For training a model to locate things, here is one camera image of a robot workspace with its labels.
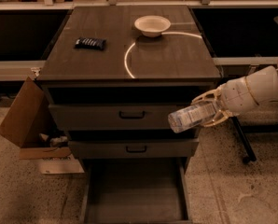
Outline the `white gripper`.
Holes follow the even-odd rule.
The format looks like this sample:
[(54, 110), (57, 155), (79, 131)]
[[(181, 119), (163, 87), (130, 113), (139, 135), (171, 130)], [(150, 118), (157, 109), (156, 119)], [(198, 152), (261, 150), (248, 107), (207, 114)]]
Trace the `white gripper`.
[(221, 86), (221, 89), (207, 91), (194, 98), (191, 103), (195, 105), (200, 102), (212, 102), (220, 105), (221, 100), (227, 110), (219, 110), (209, 121), (203, 123), (202, 127), (216, 126), (228, 118), (243, 114), (258, 106), (248, 88), (246, 77), (229, 80)]

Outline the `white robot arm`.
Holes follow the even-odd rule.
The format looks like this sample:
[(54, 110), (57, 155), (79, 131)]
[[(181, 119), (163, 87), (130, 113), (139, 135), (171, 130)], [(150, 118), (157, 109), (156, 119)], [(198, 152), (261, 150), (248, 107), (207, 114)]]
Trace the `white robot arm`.
[(213, 100), (219, 105), (215, 116), (203, 123), (203, 127), (215, 126), (261, 104), (278, 100), (278, 59), (276, 66), (270, 65), (251, 75), (229, 80), (197, 96), (193, 104), (203, 100)]

